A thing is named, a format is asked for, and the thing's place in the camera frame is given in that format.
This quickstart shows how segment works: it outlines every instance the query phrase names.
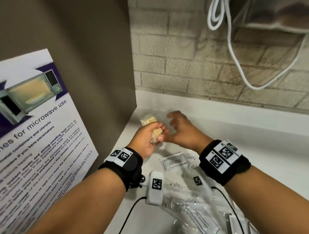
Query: grey brick wallpaper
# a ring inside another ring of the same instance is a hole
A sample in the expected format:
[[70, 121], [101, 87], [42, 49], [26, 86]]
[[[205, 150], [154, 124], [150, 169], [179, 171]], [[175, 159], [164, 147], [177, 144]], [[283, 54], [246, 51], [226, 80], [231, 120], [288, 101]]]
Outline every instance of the grey brick wallpaper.
[[[136, 89], [309, 114], [309, 39], [293, 69], [262, 90], [243, 83], [226, 44], [210, 31], [204, 0], [129, 0]], [[248, 81], [262, 85], [295, 56], [302, 36], [234, 28]]]

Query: person's left hand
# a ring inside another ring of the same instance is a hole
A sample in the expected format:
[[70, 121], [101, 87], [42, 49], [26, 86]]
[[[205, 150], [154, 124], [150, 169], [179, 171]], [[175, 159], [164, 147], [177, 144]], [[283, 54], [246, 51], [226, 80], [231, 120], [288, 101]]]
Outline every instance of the person's left hand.
[[161, 121], [149, 123], [137, 130], [127, 147], [134, 149], [139, 153], [143, 160], [149, 157], [154, 151], [156, 145], [150, 142], [152, 139], [152, 132], [158, 128], [163, 130], [161, 134], [167, 134], [169, 132], [169, 130], [162, 125]]

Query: wrist strap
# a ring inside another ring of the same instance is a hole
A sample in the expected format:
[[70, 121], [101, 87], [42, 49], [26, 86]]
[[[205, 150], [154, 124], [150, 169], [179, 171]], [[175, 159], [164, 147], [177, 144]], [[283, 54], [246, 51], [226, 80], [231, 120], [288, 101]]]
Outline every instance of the wrist strap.
[[125, 147], [111, 153], [99, 169], [109, 168], [115, 172], [128, 191], [129, 188], [139, 185], [142, 177], [142, 164], [143, 158], [135, 150]]
[[223, 186], [251, 166], [249, 160], [227, 140], [212, 141], [201, 153], [200, 161], [203, 171]]

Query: white sensor device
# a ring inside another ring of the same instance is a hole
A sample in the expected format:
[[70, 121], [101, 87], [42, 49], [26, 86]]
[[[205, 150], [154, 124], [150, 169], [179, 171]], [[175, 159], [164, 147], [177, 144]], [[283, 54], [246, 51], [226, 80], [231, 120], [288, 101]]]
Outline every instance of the white sensor device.
[[145, 177], [145, 181], [140, 183], [142, 186], [147, 186], [146, 202], [151, 205], [162, 205], [163, 202], [163, 185], [164, 175], [159, 171], [151, 171], [149, 177]]

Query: white power cord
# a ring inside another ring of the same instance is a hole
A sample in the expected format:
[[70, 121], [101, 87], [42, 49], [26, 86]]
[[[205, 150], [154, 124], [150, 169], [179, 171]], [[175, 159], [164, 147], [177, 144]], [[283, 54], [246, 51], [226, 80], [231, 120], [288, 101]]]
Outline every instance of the white power cord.
[[[216, 17], [216, 11], [217, 11], [217, 8], [218, 8], [218, 3], [220, 2], [220, 5], [221, 5], [221, 10], [220, 10], [220, 14], [219, 16]], [[233, 52], [233, 48], [232, 48], [232, 43], [231, 43], [231, 33], [232, 33], [232, 19], [231, 19], [231, 12], [230, 12], [230, 6], [229, 6], [229, 0], [212, 0], [211, 4], [210, 4], [210, 7], [209, 7], [209, 11], [208, 11], [208, 16], [207, 16], [207, 24], [208, 24], [208, 27], [210, 30], [214, 31], [216, 29], [218, 29], [220, 27], [220, 25], [222, 24], [222, 21], [223, 21], [223, 18], [224, 18], [224, 13], [226, 13], [226, 19], [227, 19], [227, 46], [228, 46], [228, 49], [230, 51], [230, 54], [236, 64], [236, 67], [238, 68], [239, 70], [239, 73], [240, 73], [240, 76], [241, 78], [243, 79], [243, 81], [245, 82], [245, 84], [253, 89], [253, 90], [260, 90], [260, 89], [263, 89], [265, 87], [267, 87], [268, 85], [270, 85], [272, 82], [274, 82], [276, 79], [278, 79], [279, 77], [281, 77], [284, 73], [286, 73], [291, 67], [294, 66], [294, 64], [296, 63], [296, 61], [298, 60], [298, 57], [299, 57], [299, 51], [303, 48], [304, 46], [304, 43], [305, 43], [305, 36], [304, 36], [304, 39], [302, 41], [302, 44], [301, 46], [298, 48], [297, 50], [297, 53], [293, 59], [293, 61], [290, 63], [290, 65], [288, 65], [284, 70], [282, 70], [279, 74], [277, 74], [274, 78], [272, 78], [270, 81], [268, 81], [267, 83], [265, 83], [264, 85], [262, 86], [259, 86], [259, 87], [255, 87], [253, 85], [251, 85], [234, 52]]]

